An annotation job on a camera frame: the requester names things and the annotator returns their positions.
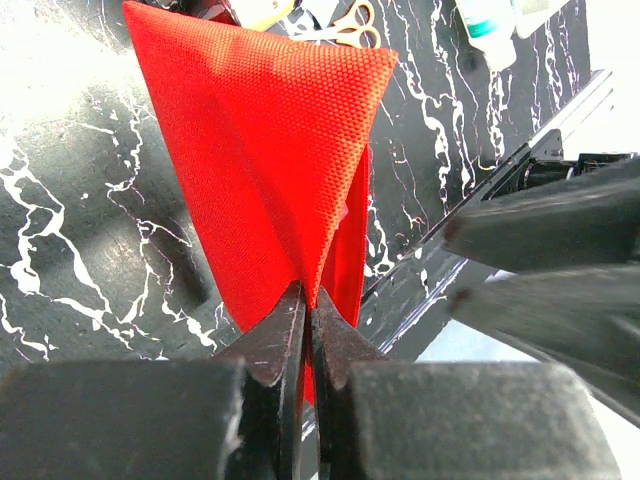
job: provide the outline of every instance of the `scissors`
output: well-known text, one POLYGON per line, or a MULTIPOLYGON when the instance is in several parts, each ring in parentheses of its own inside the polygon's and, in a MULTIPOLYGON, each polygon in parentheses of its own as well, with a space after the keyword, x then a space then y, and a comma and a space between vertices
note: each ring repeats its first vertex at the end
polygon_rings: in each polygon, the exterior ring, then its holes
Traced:
POLYGON ((309 33, 303 33, 291 37, 292 40, 335 40, 342 45, 349 45, 355 48, 362 48, 361 37, 370 35, 374 39, 373 48, 380 48, 380 32, 373 26, 375 20, 375 10, 368 0, 357 0, 349 13, 340 20, 336 20, 333 27, 309 33), (368 20, 361 25, 356 14, 360 8, 367 10, 368 20))

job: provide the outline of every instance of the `red object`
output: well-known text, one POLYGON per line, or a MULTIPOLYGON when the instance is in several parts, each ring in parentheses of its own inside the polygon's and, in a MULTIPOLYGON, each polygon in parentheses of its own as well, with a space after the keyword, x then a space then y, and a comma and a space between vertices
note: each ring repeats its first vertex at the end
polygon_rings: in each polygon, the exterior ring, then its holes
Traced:
POLYGON ((249 330, 302 280, 310 308, 322 285, 355 326, 368 137, 397 54, 294 42, 136 2, 123 8, 233 319, 249 330))

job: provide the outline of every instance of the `red textured towel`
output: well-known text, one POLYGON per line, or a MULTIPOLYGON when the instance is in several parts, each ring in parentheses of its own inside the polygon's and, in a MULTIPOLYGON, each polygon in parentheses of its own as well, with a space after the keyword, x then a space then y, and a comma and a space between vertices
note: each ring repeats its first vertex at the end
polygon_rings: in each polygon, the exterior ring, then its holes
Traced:
POLYGON ((396 53, 294 42, 135 2, 123 8, 233 319, 250 329, 302 280, 310 308, 322 285, 355 326, 368 137, 396 53))

